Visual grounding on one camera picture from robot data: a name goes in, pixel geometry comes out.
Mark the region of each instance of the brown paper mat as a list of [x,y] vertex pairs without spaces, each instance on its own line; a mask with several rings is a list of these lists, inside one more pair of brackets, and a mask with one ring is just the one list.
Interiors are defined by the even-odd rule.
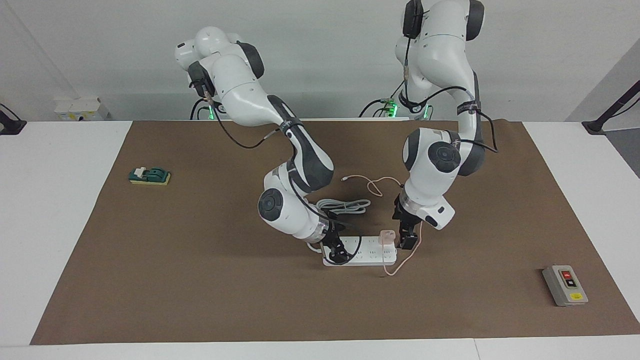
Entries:
[[[244,143],[268,131],[227,126]],[[364,180],[340,178],[404,181],[401,149],[417,126],[455,124],[307,122],[336,168],[310,199],[371,199],[349,220],[369,235],[397,229],[392,181],[375,198]],[[385,278],[378,267],[326,268],[259,218],[264,174],[291,155],[284,137],[247,151],[215,122],[135,122],[31,343],[640,333],[523,125],[500,120],[496,130],[500,154],[446,194],[452,222],[424,226],[414,258]],[[128,183],[140,166],[172,171],[170,184]],[[589,304],[554,306],[540,273],[554,263],[573,266]]]

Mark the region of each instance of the white wall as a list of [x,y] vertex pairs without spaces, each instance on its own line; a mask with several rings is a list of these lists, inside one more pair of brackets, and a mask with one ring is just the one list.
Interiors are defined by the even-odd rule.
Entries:
[[[258,47],[263,87],[298,116],[351,117],[401,80],[394,45],[405,2],[0,0],[3,17],[13,17],[10,6],[25,25],[0,24],[0,100],[25,118],[54,120],[52,99],[70,90],[55,70],[39,69],[37,59],[49,58],[72,91],[100,96],[116,119],[184,119],[196,95],[173,47],[215,25]],[[566,119],[640,33],[638,0],[484,4],[486,24],[467,54],[485,112],[510,120]],[[23,30],[44,55],[20,45]],[[452,116],[446,95],[435,105],[435,117]]]
[[[566,121],[591,121],[597,119],[614,104],[636,81],[640,81],[640,40],[620,59],[616,66],[604,77]],[[639,95],[636,95],[621,110],[627,109]],[[603,129],[620,130],[640,127],[640,104],[624,114],[609,119]]]

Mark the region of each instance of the gray switch box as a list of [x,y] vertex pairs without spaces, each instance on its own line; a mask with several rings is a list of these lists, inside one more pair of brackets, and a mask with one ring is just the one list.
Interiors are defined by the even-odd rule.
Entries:
[[547,286],[551,290],[556,305],[572,306],[586,304],[587,294],[569,265],[554,265],[542,270]]

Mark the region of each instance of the black button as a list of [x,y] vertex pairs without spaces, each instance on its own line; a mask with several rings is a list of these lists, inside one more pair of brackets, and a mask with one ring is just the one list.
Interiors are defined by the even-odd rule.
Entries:
[[436,227],[438,226],[438,222],[436,221],[436,219],[432,218],[431,216],[427,215],[426,218],[424,218],[424,221],[428,222],[429,224],[431,224],[431,226]]
[[444,161],[451,161],[453,160],[453,152],[446,147],[441,147],[438,149],[438,157]]
[[266,211],[273,210],[273,208],[275,208],[275,206],[276,206],[276,199],[274,199],[273,196],[267,196],[262,200],[262,207]]

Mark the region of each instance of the white power strip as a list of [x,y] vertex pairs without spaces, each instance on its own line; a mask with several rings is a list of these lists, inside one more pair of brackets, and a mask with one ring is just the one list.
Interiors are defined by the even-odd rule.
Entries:
[[[358,247],[357,236],[341,236],[340,240],[342,240],[344,248],[350,254],[353,254],[356,247]],[[323,246],[325,257],[329,251],[328,247]],[[377,236],[363,236],[360,250],[358,250],[358,254],[356,254],[351,261],[345,265],[333,265],[326,262],[323,258],[323,263],[325,266],[382,266],[383,256],[385,265],[393,265],[396,262],[396,246],[394,244],[388,244],[385,245],[383,249]]]

